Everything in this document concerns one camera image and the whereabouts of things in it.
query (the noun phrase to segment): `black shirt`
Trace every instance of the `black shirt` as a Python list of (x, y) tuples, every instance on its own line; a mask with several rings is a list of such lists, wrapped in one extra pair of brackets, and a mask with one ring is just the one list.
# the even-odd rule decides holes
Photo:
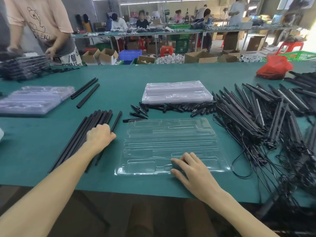
[(147, 28), (147, 26), (149, 26), (149, 22), (146, 19), (144, 21), (137, 20), (136, 22), (136, 27)]

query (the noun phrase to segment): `red plastic bag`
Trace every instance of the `red plastic bag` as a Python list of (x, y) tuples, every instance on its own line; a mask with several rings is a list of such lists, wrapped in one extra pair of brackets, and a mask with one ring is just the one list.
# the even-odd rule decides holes
[(288, 62), (283, 55), (267, 56), (267, 63), (257, 71), (257, 76), (279, 80), (285, 77), (285, 74), (293, 69), (293, 65)]

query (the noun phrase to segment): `plastic tray stack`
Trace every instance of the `plastic tray stack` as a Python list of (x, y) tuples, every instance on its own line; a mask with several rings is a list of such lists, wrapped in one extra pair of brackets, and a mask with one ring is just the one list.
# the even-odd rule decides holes
[(9, 80), (36, 78), (50, 67), (44, 55), (18, 57), (0, 63), (0, 76)]
[(74, 92), (74, 87), (25, 86), (0, 100), (0, 114), (45, 115)]
[(129, 122), (117, 175), (167, 174), (171, 158), (194, 152), (210, 171), (230, 171), (206, 118)]
[(142, 102), (148, 105), (163, 103), (202, 103), (211, 102), (213, 96), (199, 81), (174, 83), (148, 83)]

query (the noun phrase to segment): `forearm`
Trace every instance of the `forearm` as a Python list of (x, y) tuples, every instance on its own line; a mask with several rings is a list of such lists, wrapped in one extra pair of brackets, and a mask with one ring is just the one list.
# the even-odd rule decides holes
[(37, 184), (0, 217), (1, 236), (47, 236), (95, 154), (84, 144)]
[(23, 35), (23, 27), (18, 25), (10, 25), (10, 46), (18, 48)]
[(69, 38), (70, 38), (70, 33), (65, 33), (65, 32), (59, 31), (59, 33), (57, 35), (57, 39), (53, 45), (55, 50), (59, 50)]
[(231, 195), (226, 193), (222, 198), (222, 206), (219, 206), (217, 211), (222, 215), (242, 237), (278, 237), (271, 229), (266, 227), (251, 213), (244, 209)]

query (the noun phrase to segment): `blue plastic crate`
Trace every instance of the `blue plastic crate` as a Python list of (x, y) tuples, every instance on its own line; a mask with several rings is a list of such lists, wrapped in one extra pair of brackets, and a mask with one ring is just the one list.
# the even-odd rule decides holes
[(123, 50), (118, 53), (119, 59), (124, 61), (133, 61), (142, 55), (141, 50)]

